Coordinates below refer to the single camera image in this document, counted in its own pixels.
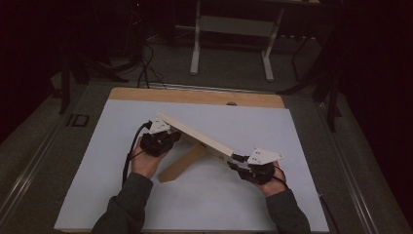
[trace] dark sleeve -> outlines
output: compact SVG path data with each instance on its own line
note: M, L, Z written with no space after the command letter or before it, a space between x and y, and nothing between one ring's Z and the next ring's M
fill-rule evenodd
M106 212L94 225L92 233L140 233L152 186L153 182L147 177L131 173L118 196L109 200Z
M310 223L295 201L291 189L266 198L271 219L282 234L311 233Z

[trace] floor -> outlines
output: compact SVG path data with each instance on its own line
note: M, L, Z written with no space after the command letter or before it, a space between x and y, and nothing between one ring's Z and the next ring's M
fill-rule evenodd
M268 83L259 50L212 43L216 35L208 34L203 35L206 40L201 50L200 72L191 76L191 33L177 35L173 44L151 41L156 37L148 40L147 45L154 51L150 63L154 72L149 72L148 78L151 88L164 87L158 80L160 74L168 89L274 94L297 84L290 60L299 41L293 38L277 40L271 54L277 78ZM149 47L145 49L147 59L151 57ZM314 41L303 50L297 58L299 74L311 66L318 50ZM110 90L117 86L136 87L141 69L122 74L130 80L126 84L113 83L98 75L87 86L72 83L72 101L64 115L57 114L60 100L50 97L0 145L0 200L6 205L12 203L0 210L1 215L7 215L1 219L0 232L60 233L53 229L56 217ZM59 74L52 79L58 84L58 78ZM338 233L336 228L340 233L411 233L346 98L339 96L342 116L335 119L337 132L332 133L325 123L324 103L311 99L313 89L309 87L282 99L292 113L316 186L331 210L329 215L324 207L330 233ZM86 128L65 127L70 114L87 114L90 123ZM21 175L28 177L21 180ZM18 184L23 194L12 201L12 188L19 179L24 181Z

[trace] white board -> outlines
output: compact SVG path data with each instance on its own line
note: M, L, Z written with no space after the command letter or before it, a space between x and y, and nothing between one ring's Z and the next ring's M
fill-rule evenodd
M135 132L159 111L237 154L249 155L255 147L283 154L280 166L312 231L328 231L289 110L133 100L106 102L55 229L93 228L110 197L121 189L122 169ZM275 230L261 192L210 156L204 156L175 181L159 183L157 174L192 146L180 141L162 161L152 179L155 186L143 230Z

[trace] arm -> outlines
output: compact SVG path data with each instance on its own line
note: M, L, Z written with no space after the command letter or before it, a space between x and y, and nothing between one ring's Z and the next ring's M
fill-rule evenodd
M285 176L277 162L275 177L285 181ZM305 234L311 233L310 223L304 213L300 210L291 189L285 187L284 183L277 179L258 185L258 188L266 196L267 209L270 217L281 233Z
M118 196L109 200L106 212L92 230L93 234L140 233L145 222L145 206L153 186L150 178L168 153L152 157L137 146L132 155L131 173Z
M118 196L109 200L106 212L94 225L92 233L140 233L152 186L147 177L130 174Z

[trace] wooden plank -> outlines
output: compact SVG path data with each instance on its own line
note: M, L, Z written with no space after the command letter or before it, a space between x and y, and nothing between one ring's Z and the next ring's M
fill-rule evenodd
M284 108L280 96L236 92L114 88L109 99Z
M207 153L207 149L200 143L197 143L182 157L159 173L159 182L168 182L177 179L191 164L201 158L205 153Z
M167 124L171 125L172 130L176 129L185 134L187 137L192 138L197 143L201 143L204 147L206 147L208 153L215 156L221 162L225 163L226 161L231 161L231 156L234 153L233 149L215 141L209 136L201 134L200 132L180 123L166 114L157 113L157 116Z

